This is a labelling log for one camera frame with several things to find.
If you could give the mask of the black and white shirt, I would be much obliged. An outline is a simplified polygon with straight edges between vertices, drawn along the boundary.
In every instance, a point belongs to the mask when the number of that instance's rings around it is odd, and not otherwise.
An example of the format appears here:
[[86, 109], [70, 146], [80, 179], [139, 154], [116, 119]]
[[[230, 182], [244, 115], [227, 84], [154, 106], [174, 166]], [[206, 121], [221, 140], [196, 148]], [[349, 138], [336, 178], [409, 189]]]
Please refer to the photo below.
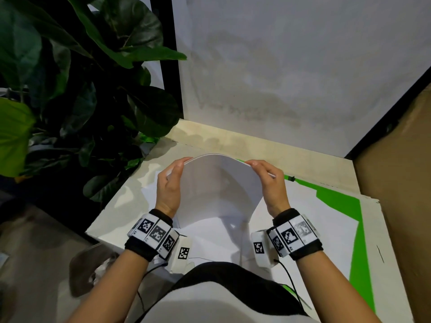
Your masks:
[[136, 323], [320, 323], [275, 281], [229, 262], [181, 277]]

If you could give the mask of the person's right forearm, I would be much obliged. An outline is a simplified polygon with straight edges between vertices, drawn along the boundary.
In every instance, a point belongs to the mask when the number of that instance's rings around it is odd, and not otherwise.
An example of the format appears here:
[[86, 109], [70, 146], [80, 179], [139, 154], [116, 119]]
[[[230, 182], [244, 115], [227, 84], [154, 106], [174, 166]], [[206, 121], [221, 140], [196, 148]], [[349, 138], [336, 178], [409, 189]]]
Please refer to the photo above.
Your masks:
[[323, 251], [296, 263], [321, 323], [382, 323]]

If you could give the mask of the brown cardboard panel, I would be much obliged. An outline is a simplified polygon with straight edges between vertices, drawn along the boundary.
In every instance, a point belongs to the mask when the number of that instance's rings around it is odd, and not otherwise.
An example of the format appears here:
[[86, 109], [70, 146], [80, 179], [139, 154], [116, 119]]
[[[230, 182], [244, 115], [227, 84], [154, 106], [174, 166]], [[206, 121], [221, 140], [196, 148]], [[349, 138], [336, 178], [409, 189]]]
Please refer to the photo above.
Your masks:
[[431, 323], [431, 83], [395, 128], [353, 162], [380, 201], [415, 323]]

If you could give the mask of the right wristband with marker tags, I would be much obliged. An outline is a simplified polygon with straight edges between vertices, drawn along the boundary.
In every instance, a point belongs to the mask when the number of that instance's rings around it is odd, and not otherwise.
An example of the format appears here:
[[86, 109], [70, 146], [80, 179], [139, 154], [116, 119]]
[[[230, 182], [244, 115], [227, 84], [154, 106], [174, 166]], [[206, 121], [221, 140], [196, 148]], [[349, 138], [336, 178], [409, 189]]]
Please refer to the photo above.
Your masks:
[[298, 261], [323, 251], [314, 226], [296, 209], [280, 213], [272, 222], [273, 227], [266, 231], [280, 257], [290, 256]]

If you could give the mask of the person's left forearm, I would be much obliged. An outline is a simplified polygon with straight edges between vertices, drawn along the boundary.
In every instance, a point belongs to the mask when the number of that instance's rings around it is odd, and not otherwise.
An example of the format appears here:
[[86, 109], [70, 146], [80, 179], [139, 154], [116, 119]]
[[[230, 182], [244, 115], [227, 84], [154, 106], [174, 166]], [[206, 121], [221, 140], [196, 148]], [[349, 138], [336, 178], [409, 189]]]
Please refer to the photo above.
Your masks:
[[147, 272], [148, 259], [158, 253], [149, 249], [145, 255], [124, 250], [66, 323], [123, 323]]

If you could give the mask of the curved white paper sheet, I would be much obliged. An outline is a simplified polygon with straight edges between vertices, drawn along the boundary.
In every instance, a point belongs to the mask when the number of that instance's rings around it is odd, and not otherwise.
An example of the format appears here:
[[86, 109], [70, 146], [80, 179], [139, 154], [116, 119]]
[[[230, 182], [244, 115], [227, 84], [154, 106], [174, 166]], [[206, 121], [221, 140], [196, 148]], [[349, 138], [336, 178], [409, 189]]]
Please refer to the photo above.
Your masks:
[[180, 195], [175, 228], [215, 217], [249, 223], [263, 198], [260, 177], [250, 165], [216, 153], [185, 162]]

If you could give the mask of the white foam board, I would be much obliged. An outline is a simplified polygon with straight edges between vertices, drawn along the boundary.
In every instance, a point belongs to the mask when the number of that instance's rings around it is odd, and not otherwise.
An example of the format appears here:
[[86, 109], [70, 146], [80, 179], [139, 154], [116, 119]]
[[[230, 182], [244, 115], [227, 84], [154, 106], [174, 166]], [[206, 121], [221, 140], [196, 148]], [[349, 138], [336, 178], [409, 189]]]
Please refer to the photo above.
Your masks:
[[364, 241], [367, 249], [376, 313], [383, 323], [414, 323], [379, 200], [360, 193], [352, 160], [232, 131], [222, 132], [208, 138], [171, 132], [155, 146], [143, 146], [146, 157], [139, 169], [85, 233], [119, 252], [125, 243], [125, 237], [120, 233], [125, 234], [125, 229], [131, 228], [132, 219], [137, 220], [137, 210], [148, 208], [143, 197], [133, 200], [132, 196], [137, 196], [138, 188], [154, 182], [157, 169], [166, 167], [176, 158], [219, 153], [239, 160], [264, 159], [288, 176], [295, 177], [298, 184], [316, 190], [316, 198], [344, 214], [351, 208], [342, 205], [344, 200], [349, 197], [360, 202], [362, 223], [359, 231], [364, 238], [359, 240]]

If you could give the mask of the white backdrop panel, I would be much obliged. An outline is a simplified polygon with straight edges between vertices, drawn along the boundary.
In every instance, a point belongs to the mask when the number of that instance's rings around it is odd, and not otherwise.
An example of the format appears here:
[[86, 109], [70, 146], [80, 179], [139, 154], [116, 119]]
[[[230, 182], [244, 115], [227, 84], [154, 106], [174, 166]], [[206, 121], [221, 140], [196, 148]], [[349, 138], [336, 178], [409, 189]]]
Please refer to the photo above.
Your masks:
[[172, 0], [186, 120], [345, 157], [431, 67], [431, 0]]

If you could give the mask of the person's right hand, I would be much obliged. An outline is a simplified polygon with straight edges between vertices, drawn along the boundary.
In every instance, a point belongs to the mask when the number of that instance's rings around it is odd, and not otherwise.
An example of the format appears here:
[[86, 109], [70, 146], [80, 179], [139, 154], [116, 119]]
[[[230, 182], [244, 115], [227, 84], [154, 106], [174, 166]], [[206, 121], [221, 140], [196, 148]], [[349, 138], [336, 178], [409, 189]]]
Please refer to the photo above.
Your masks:
[[262, 194], [268, 213], [276, 218], [280, 213], [290, 209], [283, 171], [270, 164], [270, 173], [256, 174], [261, 181]]

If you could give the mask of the left wristband with marker tags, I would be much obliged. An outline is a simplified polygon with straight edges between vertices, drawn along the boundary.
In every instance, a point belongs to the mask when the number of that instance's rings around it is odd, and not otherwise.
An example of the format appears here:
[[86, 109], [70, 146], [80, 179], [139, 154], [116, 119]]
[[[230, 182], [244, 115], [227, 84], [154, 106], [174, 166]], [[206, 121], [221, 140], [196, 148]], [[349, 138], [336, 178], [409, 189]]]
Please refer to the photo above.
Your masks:
[[152, 209], [142, 215], [127, 233], [125, 250], [151, 262], [157, 255], [168, 260], [180, 234], [173, 229], [173, 220], [163, 212]]

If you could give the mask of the person's left hand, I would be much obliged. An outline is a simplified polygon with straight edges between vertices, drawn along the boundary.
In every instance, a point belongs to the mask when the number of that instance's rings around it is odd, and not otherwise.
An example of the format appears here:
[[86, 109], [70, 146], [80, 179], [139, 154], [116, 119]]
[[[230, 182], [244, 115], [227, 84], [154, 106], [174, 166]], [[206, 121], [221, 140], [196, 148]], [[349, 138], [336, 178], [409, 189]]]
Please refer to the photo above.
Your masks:
[[154, 208], [174, 218], [180, 206], [180, 179], [184, 166], [171, 168], [171, 164], [158, 174]]

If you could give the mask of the wristband with marker tags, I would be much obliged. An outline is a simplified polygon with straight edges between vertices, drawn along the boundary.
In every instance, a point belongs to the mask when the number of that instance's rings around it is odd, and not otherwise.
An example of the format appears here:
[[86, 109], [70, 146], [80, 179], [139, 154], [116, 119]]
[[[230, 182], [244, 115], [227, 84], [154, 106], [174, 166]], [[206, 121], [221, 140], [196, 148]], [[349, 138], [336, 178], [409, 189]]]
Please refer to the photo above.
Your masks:
[[314, 226], [296, 209], [280, 213], [272, 222], [273, 227], [266, 231], [280, 257], [290, 256], [298, 261], [323, 251]]
[[180, 234], [173, 229], [173, 220], [163, 212], [152, 209], [142, 215], [127, 233], [125, 250], [151, 262], [157, 255], [168, 260]]

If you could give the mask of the large green leafy plant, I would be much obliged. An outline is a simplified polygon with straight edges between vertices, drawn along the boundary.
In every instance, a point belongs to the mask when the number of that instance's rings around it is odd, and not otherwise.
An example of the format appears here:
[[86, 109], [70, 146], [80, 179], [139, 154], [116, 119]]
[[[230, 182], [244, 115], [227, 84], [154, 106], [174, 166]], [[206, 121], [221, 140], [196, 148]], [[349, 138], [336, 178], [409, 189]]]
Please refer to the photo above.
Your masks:
[[186, 59], [141, 0], [0, 0], [0, 176], [78, 167], [107, 203], [180, 119], [144, 63]]

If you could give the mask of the green mat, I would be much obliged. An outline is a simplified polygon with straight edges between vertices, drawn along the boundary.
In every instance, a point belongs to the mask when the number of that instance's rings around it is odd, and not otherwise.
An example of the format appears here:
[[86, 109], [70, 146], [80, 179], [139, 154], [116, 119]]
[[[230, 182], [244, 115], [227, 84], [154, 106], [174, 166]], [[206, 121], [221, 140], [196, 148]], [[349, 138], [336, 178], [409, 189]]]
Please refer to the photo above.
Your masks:
[[[284, 178], [290, 205], [314, 226], [326, 255], [375, 311], [363, 225], [364, 210], [359, 196], [302, 179], [296, 178], [291, 182], [287, 176]], [[268, 230], [272, 226], [272, 217], [262, 198], [252, 214], [249, 231]], [[294, 260], [290, 256], [279, 256], [276, 262], [277, 265], [271, 269], [260, 267], [259, 272], [267, 271], [270, 279], [288, 286], [292, 293], [295, 286], [307, 311], [315, 310]]]

